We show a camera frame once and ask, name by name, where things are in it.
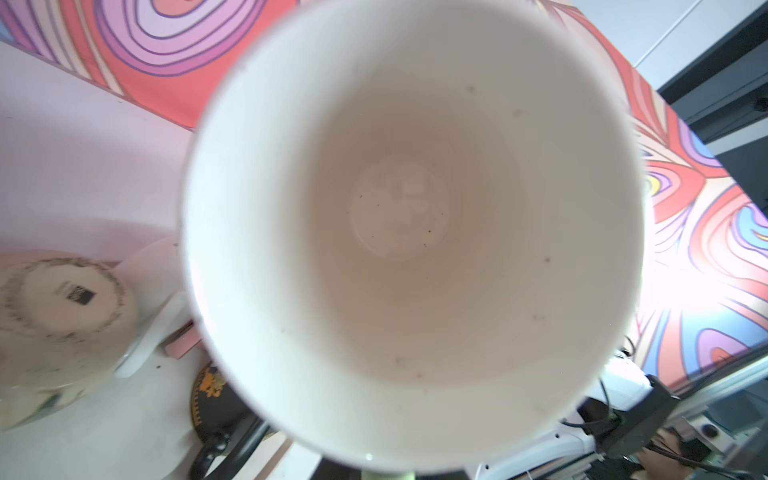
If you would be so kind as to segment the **cream speckled round mug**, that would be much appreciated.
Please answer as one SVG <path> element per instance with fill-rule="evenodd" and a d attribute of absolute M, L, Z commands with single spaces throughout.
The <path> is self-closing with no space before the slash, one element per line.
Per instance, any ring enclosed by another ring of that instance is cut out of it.
<path fill-rule="evenodd" d="M 1 428 L 80 400 L 112 377 L 138 331 L 131 289 L 66 252 L 1 256 Z"/>

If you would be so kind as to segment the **light green ceramic mug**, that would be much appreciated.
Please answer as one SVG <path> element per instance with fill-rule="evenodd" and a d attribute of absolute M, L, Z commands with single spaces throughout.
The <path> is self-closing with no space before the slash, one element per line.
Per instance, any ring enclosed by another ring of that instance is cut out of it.
<path fill-rule="evenodd" d="M 523 1 L 315 1 L 219 86 L 181 248 L 210 355 L 361 470 L 504 456 L 596 383 L 641 289 L 644 172 L 589 54 Z"/>

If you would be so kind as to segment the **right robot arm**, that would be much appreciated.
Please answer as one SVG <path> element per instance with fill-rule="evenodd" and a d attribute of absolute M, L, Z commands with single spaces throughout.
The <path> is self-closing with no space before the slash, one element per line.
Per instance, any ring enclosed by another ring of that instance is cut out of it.
<path fill-rule="evenodd" d="M 471 479 L 584 479 L 591 464 L 644 448 L 680 399 L 618 353 L 574 413 L 513 454 L 470 466 Z"/>

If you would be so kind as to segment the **beige rectangular tray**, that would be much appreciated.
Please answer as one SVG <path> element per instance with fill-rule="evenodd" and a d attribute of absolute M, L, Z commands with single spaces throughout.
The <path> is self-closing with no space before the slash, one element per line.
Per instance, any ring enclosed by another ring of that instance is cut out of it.
<path fill-rule="evenodd" d="M 201 448 L 190 395 L 208 355 L 155 352 L 129 378 L 1 435 L 4 479 L 185 479 Z"/>

